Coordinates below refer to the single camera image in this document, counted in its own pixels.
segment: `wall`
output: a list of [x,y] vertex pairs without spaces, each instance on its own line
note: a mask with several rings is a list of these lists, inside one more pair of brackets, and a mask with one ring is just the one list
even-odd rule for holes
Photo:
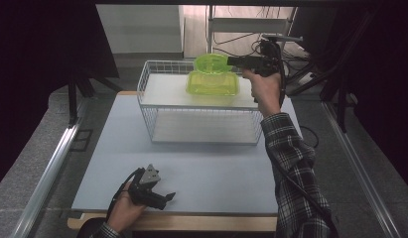
[[183,51],[183,6],[96,7],[114,54]]

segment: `person's right hand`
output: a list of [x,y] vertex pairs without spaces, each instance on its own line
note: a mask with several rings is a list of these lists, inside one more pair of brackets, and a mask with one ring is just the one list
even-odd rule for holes
[[126,183],[107,221],[107,224],[119,234],[131,227],[146,208],[145,205],[132,202],[129,192],[127,192],[130,183]]
[[258,108],[263,117],[280,113],[281,74],[274,73],[268,77],[262,77],[247,68],[241,71],[243,77],[249,79],[252,84],[252,96],[257,99]]

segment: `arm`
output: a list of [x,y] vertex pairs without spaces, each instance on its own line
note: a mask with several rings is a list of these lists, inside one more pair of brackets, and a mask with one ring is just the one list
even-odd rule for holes
[[145,210],[145,205],[137,205],[132,202],[127,192],[129,185],[130,182],[126,183],[124,190],[117,198],[117,202],[114,204],[108,221],[104,222],[101,227],[91,235],[91,238],[120,237],[120,234],[131,227]]
[[303,143],[289,115],[280,111],[280,75],[261,77],[244,69],[243,77],[250,79],[252,95],[259,102],[267,151],[273,155],[271,163],[279,207],[276,237],[329,237],[331,230],[326,221],[274,166],[281,167],[331,216],[312,170],[315,152]]

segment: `wire basket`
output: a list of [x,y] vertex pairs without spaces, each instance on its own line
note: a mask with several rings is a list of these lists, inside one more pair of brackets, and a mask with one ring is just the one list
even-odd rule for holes
[[137,92],[151,141],[256,145],[262,115],[253,99],[249,96],[247,100],[246,92],[238,96],[190,95],[186,83],[193,70],[192,61],[145,62]]

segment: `yellow container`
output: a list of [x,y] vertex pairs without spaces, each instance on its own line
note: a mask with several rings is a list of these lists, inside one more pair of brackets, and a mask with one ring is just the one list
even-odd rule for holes
[[220,74],[231,71],[232,66],[227,65],[228,57],[219,54],[204,54],[194,61],[195,70],[207,74]]
[[205,74],[194,70],[189,73],[186,92],[194,95],[233,96],[239,92],[238,77],[231,71]]

